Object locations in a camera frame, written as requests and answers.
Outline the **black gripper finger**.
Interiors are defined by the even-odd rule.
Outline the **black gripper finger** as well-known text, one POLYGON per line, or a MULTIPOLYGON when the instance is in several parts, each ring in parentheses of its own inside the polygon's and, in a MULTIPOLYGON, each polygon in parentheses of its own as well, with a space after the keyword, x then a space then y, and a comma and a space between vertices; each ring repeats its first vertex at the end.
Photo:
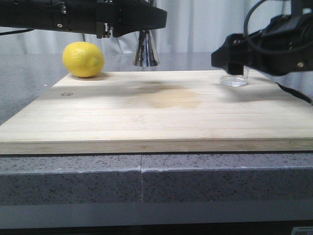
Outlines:
POLYGON ((152 6, 145 0, 115 0, 116 15, 113 37, 166 27, 167 11, 152 6))

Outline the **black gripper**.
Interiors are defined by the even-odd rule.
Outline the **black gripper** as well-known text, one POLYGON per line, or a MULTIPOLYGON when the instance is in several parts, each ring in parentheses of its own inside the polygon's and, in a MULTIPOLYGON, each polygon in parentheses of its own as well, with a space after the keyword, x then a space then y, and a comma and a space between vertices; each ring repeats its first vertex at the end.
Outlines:
POLYGON ((211 54, 211 65, 230 75, 243 75, 245 66, 276 76, 312 71, 313 14, 304 13, 305 8, 312 10, 313 2, 292 0, 291 14, 270 20, 261 36, 261 48, 268 54, 260 57, 244 34, 230 34, 211 54))
POLYGON ((114 23, 115 4, 106 0, 2 0, 3 27, 96 34, 114 23))

